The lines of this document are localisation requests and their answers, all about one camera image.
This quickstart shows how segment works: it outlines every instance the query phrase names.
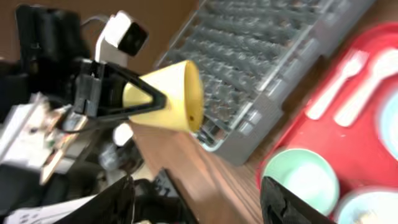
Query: white fork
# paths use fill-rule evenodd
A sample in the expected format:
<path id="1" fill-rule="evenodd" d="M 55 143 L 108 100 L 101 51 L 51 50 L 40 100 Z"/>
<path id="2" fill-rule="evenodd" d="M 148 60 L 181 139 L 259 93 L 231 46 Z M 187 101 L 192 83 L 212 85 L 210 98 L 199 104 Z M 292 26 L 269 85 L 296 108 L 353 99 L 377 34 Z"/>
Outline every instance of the white fork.
<path id="1" fill-rule="evenodd" d="M 313 120 L 320 119 L 345 81 L 347 81 L 349 77 L 357 75 L 364 67 L 367 59 L 368 54 L 366 52 L 356 50 L 355 52 L 349 53 L 338 68 L 337 72 L 339 74 L 335 75 L 332 80 L 329 81 L 329 84 L 326 86 L 325 90 L 321 92 L 314 104 L 306 110 L 306 115 Z"/>

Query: plastic spoon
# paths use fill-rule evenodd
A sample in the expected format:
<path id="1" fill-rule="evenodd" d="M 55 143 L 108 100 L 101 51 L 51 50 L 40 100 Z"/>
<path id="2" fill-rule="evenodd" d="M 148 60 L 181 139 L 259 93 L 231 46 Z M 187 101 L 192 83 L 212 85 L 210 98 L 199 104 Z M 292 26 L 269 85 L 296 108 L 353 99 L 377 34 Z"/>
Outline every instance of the plastic spoon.
<path id="1" fill-rule="evenodd" d="M 371 71 L 370 76 L 362 82 L 358 90 L 335 116 L 336 123 L 342 127 L 351 126 L 379 84 L 398 72 L 398 50 L 383 51 L 369 70 Z"/>
<path id="2" fill-rule="evenodd" d="M 349 77 L 357 75 L 363 68 L 368 54 L 360 50 L 356 50 L 353 54 L 349 54 L 349 57 L 343 61 L 343 65 L 338 69 L 338 73 L 329 85 L 325 88 L 325 91 L 321 93 L 320 97 L 316 99 L 316 102 L 305 112 L 310 119 L 318 120 L 327 110 L 344 82 Z"/>

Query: mint green bowl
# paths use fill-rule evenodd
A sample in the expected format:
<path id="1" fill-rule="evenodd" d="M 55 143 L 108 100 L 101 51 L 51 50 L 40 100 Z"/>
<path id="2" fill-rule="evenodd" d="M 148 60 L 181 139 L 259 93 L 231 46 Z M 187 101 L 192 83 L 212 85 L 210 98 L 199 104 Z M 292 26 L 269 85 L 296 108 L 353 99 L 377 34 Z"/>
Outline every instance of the mint green bowl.
<path id="1" fill-rule="evenodd" d="M 272 177 L 312 208 L 329 215 L 338 201 L 340 187 L 329 163 L 307 149 L 288 149 L 274 155 L 262 176 Z"/>

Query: wooden tabletop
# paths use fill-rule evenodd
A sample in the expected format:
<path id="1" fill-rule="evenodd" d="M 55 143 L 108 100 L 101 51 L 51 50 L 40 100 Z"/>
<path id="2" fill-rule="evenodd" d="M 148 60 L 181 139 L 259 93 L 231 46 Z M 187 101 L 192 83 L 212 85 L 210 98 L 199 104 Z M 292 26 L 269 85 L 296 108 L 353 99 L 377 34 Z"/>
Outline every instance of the wooden tabletop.
<path id="1" fill-rule="evenodd" d="M 336 51 L 338 55 L 350 40 L 378 23 L 398 19 L 398 2 L 378 0 L 364 15 Z M 283 133 L 291 117 L 303 105 L 309 90 L 322 79 L 329 59 L 320 59 L 284 103 L 286 116 L 254 151 L 245 165 L 232 166 L 205 152 L 189 134 L 135 126 L 138 145 L 150 170 L 156 174 L 166 167 L 178 182 L 179 190 L 200 223 L 262 223 L 259 191 L 254 175 L 262 158 Z"/>

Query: dish rack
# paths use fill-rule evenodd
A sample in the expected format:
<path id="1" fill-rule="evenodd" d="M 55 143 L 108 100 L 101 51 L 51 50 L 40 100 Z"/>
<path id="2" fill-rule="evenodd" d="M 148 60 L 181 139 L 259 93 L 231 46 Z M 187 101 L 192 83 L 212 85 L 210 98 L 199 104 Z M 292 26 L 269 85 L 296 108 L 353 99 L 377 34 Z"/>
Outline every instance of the dish rack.
<path id="1" fill-rule="evenodd" d="M 205 88 L 203 148 L 243 164 L 283 115 L 281 105 L 374 0 L 202 1 L 156 69 L 193 60 Z"/>

